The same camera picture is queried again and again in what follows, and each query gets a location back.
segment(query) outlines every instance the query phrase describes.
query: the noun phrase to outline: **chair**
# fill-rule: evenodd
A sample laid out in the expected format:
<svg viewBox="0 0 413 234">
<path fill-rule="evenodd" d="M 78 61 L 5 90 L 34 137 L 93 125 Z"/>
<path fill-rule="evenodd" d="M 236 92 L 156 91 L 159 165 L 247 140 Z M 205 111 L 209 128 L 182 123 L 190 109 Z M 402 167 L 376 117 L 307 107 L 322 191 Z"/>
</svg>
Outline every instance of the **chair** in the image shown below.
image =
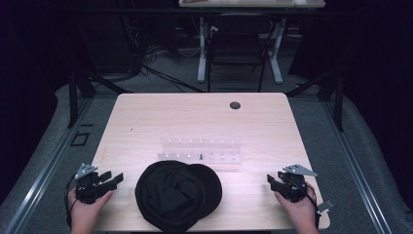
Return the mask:
<svg viewBox="0 0 413 234">
<path fill-rule="evenodd" d="M 261 92 L 270 39 L 275 25 L 263 14 L 223 14 L 208 24 L 210 40 L 206 51 L 207 91 L 213 65 L 261 66 L 258 92 Z"/>
</svg>

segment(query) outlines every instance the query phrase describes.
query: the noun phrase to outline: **white table leg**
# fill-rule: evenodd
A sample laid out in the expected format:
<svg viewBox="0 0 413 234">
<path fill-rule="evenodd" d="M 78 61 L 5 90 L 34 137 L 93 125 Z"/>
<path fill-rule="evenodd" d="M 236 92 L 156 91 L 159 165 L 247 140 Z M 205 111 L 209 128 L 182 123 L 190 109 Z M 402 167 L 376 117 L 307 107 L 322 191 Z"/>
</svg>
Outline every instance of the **white table leg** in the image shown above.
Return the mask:
<svg viewBox="0 0 413 234">
<path fill-rule="evenodd" d="M 206 36 L 205 36 L 204 18 L 200 18 L 200 65 L 198 67 L 198 82 L 204 83 L 206 80 Z"/>
<path fill-rule="evenodd" d="M 285 29 L 285 19 L 282 19 L 281 22 L 277 23 L 276 26 L 276 43 L 274 44 L 274 50 L 269 53 L 270 63 L 273 69 L 274 79 L 276 84 L 282 84 L 282 74 L 280 72 L 280 67 L 277 62 L 277 54 L 279 53 L 280 44 L 282 42 L 282 36 Z"/>
</svg>

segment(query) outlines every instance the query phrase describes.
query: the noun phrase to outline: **hat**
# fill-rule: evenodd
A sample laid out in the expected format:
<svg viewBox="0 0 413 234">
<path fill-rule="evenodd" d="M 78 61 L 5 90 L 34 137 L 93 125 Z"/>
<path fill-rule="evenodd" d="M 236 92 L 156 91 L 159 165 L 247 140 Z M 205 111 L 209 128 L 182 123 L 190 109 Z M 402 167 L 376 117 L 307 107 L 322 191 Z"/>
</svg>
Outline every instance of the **hat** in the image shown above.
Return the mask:
<svg viewBox="0 0 413 234">
<path fill-rule="evenodd" d="M 218 207 L 222 186 L 205 165 L 160 161 L 143 172 L 134 195 L 147 221 L 164 232 L 184 232 Z"/>
</svg>

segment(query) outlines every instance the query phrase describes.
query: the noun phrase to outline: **wooden tabletop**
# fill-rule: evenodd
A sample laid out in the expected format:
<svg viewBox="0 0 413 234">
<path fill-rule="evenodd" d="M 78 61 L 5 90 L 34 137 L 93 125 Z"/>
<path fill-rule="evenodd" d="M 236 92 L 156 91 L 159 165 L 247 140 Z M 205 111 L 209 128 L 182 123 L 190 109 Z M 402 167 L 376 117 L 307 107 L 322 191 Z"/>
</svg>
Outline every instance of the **wooden tabletop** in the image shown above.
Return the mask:
<svg viewBox="0 0 413 234">
<path fill-rule="evenodd" d="M 230 107 L 236 101 L 239 109 Z M 209 165 L 218 174 L 223 197 L 190 231 L 293 228 L 270 190 L 266 175 L 283 167 L 311 165 L 284 94 L 124 94 L 118 97 L 93 165 L 100 174 L 123 173 L 96 230 L 157 231 L 141 215 L 134 189 L 142 172 L 158 161 L 162 139 L 210 138 L 240 141 L 240 164 Z M 322 203 L 314 177 L 306 176 Z M 328 214 L 320 228 L 329 225 Z"/>
<path fill-rule="evenodd" d="M 323 0 L 179 0 L 181 7 L 323 8 Z"/>
</svg>

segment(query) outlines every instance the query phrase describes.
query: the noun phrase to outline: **person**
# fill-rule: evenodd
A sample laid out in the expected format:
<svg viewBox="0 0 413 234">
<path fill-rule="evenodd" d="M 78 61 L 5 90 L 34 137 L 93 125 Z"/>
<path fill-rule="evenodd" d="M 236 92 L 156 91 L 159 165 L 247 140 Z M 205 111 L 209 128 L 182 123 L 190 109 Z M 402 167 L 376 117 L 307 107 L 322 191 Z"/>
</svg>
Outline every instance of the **person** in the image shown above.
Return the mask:
<svg viewBox="0 0 413 234">
<path fill-rule="evenodd" d="M 307 189 L 310 197 L 314 197 L 314 189 Z M 76 200 L 75 189 L 68 193 L 69 204 L 72 204 L 71 217 L 72 229 L 71 234 L 89 234 L 92 233 L 99 217 L 100 210 L 112 197 L 113 191 L 108 191 L 103 197 L 93 204 L 83 204 Z M 291 203 L 284 199 L 279 192 L 275 196 L 280 204 L 285 208 L 288 217 L 295 226 L 299 234 L 318 234 L 316 229 L 315 208 L 309 198 L 305 197 L 297 203 Z"/>
<path fill-rule="evenodd" d="M 93 204 L 84 204 L 76 199 L 75 189 L 72 189 L 67 198 L 71 204 L 72 228 L 71 234 L 92 233 L 99 217 L 100 210 L 112 197 L 113 191 L 108 191 Z"/>
<path fill-rule="evenodd" d="M 313 198 L 315 197 L 314 188 L 307 183 L 311 188 L 307 189 L 308 195 Z M 291 203 L 290 201 L 283 198 L 281 193 L 275 192 L 275 196 L 279 203 L 285 208 L 288 213 L 288 217 L 294 225 L 295 229 L 299 234 L 318 234 L 319 231 L 316 228 L 316 216 L 315 207 L 308 197 L 303 198 L 303 200 Z"/>
</svg>

